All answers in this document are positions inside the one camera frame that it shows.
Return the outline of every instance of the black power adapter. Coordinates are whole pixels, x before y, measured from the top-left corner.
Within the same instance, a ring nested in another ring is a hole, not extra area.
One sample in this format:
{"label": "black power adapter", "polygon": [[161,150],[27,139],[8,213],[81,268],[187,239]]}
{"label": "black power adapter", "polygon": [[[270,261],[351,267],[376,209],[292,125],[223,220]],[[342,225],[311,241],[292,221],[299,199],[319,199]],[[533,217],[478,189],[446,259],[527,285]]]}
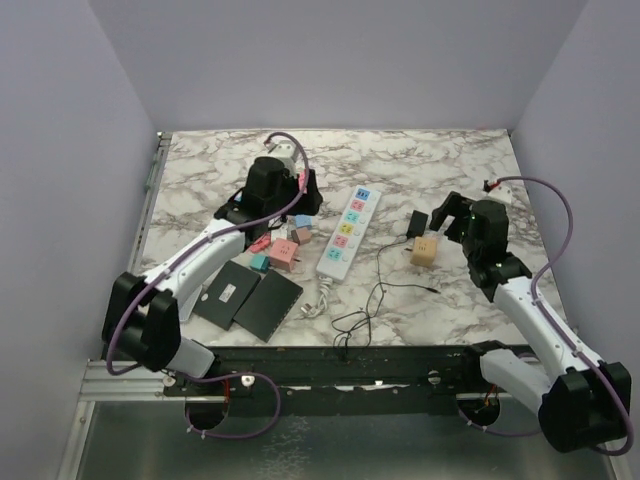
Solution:
{"label": "black power adapter", "polygon": [[421,237],[424,235],[427,229],[427,222],[429,221],[429,215],[426,213],[414,210],[411,214],[411,220],[409,220],[409,228],[407,229],[407,238]]}

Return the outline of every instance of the white label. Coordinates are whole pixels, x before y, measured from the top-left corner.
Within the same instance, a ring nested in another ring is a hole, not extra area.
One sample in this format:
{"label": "white label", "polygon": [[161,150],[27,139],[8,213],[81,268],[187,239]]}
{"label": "white label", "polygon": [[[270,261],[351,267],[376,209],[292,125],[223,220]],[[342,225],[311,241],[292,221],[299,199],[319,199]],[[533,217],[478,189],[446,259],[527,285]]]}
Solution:
{"label": "white label", "polygon": [[233,295],[233,292],[235,291],[236,291],[235,285],[228,284],[222,291],[222,294],[220,295],[219,300],[223,303],[227,303],[231,298],[231,295]]}

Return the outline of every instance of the power strip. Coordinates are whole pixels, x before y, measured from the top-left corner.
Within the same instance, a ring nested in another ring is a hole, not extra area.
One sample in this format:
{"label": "power strip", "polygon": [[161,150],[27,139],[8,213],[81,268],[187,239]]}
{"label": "power strip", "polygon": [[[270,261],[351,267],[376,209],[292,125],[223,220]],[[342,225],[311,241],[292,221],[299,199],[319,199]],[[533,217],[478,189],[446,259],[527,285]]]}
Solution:
{"label": "power strip", "polygon": [[340,221],[316,267],[320,276],[344,281],[362,242],[381,194],[358,185],[347,202]]}

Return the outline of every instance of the gray wall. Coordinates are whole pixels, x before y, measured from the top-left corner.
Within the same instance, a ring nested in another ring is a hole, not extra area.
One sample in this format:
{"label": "gray wall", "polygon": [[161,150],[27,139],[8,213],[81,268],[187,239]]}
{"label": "gray wall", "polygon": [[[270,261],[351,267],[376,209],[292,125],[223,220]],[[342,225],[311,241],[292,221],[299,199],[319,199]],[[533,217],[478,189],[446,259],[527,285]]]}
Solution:
{"label": "gray wall", "polygon": [[92,0],[159,129],[513,128],[585,0]]}
{"label": "gray wall", "polygon": [[0,16],[0,477],[54,478],[143,201],[152,124],[86,0]]}
{"label": "gray wall", "polygon": [[[640,3],[591,0],[513,135],[523,173],[556,183],[575,212],[575,233],[554,270],[567,314],[605,359],[636,382],[640,427]],[[547,245],[564,236],[562,206],[531,199]],[[629,455],[640,476],[640,448]]]}

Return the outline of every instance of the marble table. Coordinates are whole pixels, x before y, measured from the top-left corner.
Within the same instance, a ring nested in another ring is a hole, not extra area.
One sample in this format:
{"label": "marble table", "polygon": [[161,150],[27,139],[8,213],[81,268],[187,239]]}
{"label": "marble table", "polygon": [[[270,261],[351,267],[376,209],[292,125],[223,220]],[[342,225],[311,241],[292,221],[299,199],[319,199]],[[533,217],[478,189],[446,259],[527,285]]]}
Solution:
{"label": "marble table", "polygon": [[[247,130],[173,135],[143,248],[142,271],[191,241],[213,212],[244,185],[248,167],[265,153],[262,140],[267,133]],[[304,288],[304,293],[269,341],[271,346],[332,345],[336,332],[331,319],[364,307],[376,281],[378,249],[406,232],[414,209],[430,214],[451,190],[479,199],[483,196],[483,180],[519,174],[504,130],[290,133],[305,146],[318,175],[324,204],[314,218],[312,242],[299,249],[301,261],[293,273],[286,274]],[[315,266],[357,184],[382,192],[377,213],[345,282],[333,287],[329,311],[317,318],[305,318],[300,306],[314,304],[317,299]],[[546,263],[547,256],[524,186],[515,183],[513,191],[515,202],[508,209],[509,248],[536,271]],[[509,319],[472,284],[460,245],[447,241],[442,233],[434,235],[439,239],[438,256],[431,268],[411,265],[410,253],[404,247],[387,249],[381,255],[385,281],[430,286],[440,294],[417,288],[388,288],[380,314],[372,321],[372,345],[468,344],[490,339],[526,343]],[[250,255],[243,253],[235,261],[248,265]],[[540,288],[564,315],[550,275]],[[345,320],[341,326],[351,323]],[[197,315],[182,325],[182,331],[209,346],[265,345],[238,325],[227,332]],[[366,331],[361,329],[351,344],[365,339]]]}

